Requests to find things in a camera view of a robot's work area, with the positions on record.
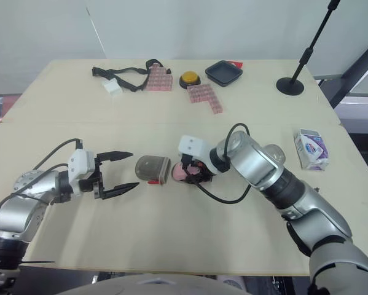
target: red tab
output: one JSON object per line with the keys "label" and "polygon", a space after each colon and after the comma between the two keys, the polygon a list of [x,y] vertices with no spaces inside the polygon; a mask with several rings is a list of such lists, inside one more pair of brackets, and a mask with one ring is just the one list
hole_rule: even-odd
{"label": "red tab", "polygon": [[239,61],[232,61],[232,60],[228,60],[229,63],[235,65],[237,68],[241,69],[243,67],[243,63],[239,62]]}

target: black lanyard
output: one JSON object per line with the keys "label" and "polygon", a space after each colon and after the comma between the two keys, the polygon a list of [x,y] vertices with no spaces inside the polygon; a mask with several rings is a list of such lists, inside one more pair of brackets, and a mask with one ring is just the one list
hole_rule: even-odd
{"label": "black lanyard", "polygon": [[[92,68],[92,76],[104,77],[107,80],[116,79],[118,85],[120,85],[121,87],[124,87],[126,89],[129,89],[132,92],[136,92],[139,89],[144,90],[144,88],[145,88],[145,86],[147,85],[147,82],[148,82],[149,74],[151,72],[150,67],[154,63],[159,64],[159,66],[163,66],[161,64],[161,62],[159,62],[158,60],[152,59],[152,60],[146,61],[146,69],[139,69],[139,68],[101,69],[101,68],[93,67]],[[147,77],[146,77],[146,79],[144,80],[144,82],[141,85],[134,86],[133,84],[130,84],[129,82],[127,82],[127,81],[121,79],[119,76],[115,75],[115,74],[124,73],[126,71],[135,71],[135,72],[137,72],[139,74],[147,75]],[[171,73],[170,69],[167,69],[166,73],[167,74],[170,74]]]}

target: black square dish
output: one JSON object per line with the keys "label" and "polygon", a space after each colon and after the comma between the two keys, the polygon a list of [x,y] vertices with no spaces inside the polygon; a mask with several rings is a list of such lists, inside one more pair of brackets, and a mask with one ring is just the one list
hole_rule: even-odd
{"label": "black square dish", "polygon": [[243,70],[228,61],[221,60],[206,68],[208,78],[222,87],[228,86],[241,76]]}

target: white backdrop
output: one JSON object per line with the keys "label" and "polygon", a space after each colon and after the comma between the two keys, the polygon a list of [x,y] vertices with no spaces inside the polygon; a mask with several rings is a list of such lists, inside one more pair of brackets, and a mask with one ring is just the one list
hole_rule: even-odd
{"label": "white backdrop", "polygon": [[[56,58],[299,59],[328,3],[0,0],[0,93],[24,91]],[[308,67],[339,75],[367,48],[368,0],[341,0]]]}
{"label": "white backdrop", "polygon": [[104,58],[83,0],[0,0],[0,94],[23,93],[56,58]]}

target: tissue box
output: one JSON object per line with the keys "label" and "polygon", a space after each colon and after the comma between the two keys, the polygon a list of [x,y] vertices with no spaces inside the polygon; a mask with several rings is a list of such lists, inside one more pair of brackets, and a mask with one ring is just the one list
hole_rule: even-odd
{"label": "tissue box", "polygon": [[300,129],[295,135],[301,167],[309,170],[324,170],[329,163],[329,153],[320,134],[313,130]]}

